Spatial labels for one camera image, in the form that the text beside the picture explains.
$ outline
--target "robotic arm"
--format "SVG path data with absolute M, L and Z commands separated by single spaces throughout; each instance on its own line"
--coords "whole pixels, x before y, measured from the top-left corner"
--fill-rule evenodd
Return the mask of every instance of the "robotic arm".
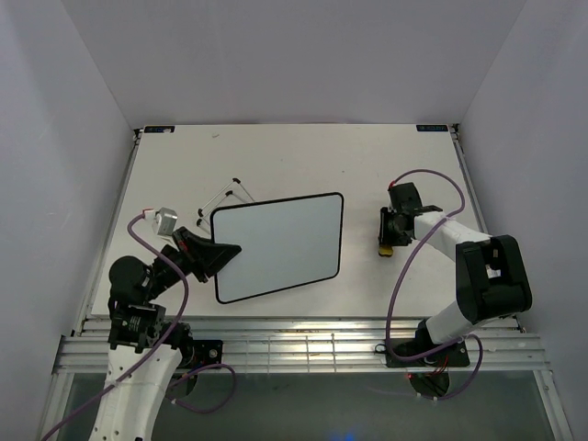
M 447 215 L 423 206 L 413 183 L 390 186 L 390 207 L 380 210 L 379 254 L 422 240 Z M 456 263 L 457 298 L 419 324 L 405 355 L 421 354 L 450 342 L 488 321 L 527 311 L 532 297 L 516 240 L 490 236 L 447 220 L 428 240 Z
M 160 253 L 184 275 L 192 273 L 202 283 L 241 252 L 238 245 L 213 243 L 184 227 L 171 236 L 176 248 L 166 245 Z M 175 370 L 218 363 L 221 342 L 212 341 L 216 348 L 203 351 L 191 338 L 189 325 L 180 322 L 150 358 L 126 379 L 115 383 L 123 372 L 141 361 L 172 325 L 164 320 L 165 308 L 152 304 L 152 300 L 177 283 L 180 276 L 161 257 L 148 266 L 137 257 L 127 255 L 112 265 L 108 277 L 111 328 L 105 387 L 117 386 L 100 401 L 90 441 L 149 441 Z

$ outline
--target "white wall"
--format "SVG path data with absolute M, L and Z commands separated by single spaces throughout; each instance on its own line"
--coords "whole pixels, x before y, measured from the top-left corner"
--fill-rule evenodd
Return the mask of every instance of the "white wall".
M 59 0 L 0 0 L 0 438 L 32 440 L 132 132 Z
M 459 122 L 524 0 L 63 0 L 133 128 Z
M 493 233 L 520 242 L 539 331 L 576 439 L 588 439 L 588 3 L 528 0 L 463 121 Z

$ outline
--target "metal rail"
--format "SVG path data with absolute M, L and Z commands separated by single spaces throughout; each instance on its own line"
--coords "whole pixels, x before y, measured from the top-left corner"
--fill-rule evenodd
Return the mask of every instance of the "metal rail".
M 404 372 L 388 368 L 375 346 L 384 336 L 383 320 L 187 319 L 195 339 L 221 339 L 223 362 L 239 373 Z M 398 320 L 392 337 L 414 334 L 418 320 Z M 80 336 L 64 337 L 54 373 L 99 373 L 107 369 L 108 320 L 86 322 Z M 536 334 L 524 334 L 514 319 L 491 323 L 477 334 L 484 346 L 482 370 L 544 370 L 545 352 Z M 466 341 L 470 358 L 478 348 Z M 472 370 L 470 367 L 452 370 Z M 411 368 L 411 371 L 427 370 Z

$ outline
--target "cable connector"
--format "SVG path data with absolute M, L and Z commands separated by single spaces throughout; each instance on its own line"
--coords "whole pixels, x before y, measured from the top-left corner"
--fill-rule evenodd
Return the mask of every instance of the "cable connector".
M 143 209 L 143 218 L 146 221 L 153 221 L 155 219 L 155 213 L 157 213 L 156 209 Z

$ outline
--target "glass panel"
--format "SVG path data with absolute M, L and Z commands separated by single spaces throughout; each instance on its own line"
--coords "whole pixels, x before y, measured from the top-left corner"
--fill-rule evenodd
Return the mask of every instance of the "glass panel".
M 455 384 L 467 373 L 453 373 Z M 100 391 L 103 375 L 77 374 L 68 412 Z M 202 375 L 186 400 L 219 402 L 228 375 Z M 412 392 L 403 374 L 239 376 L 232 401 L 211 415 L 164 401 L 153 441 L 164 440 L 552 440 L 532 372 L 482 372 L 462 395 L 433 403 L 380 395 L 368 387 Z M 60 441 L 88 439 L 97 406 L 62 430 Z

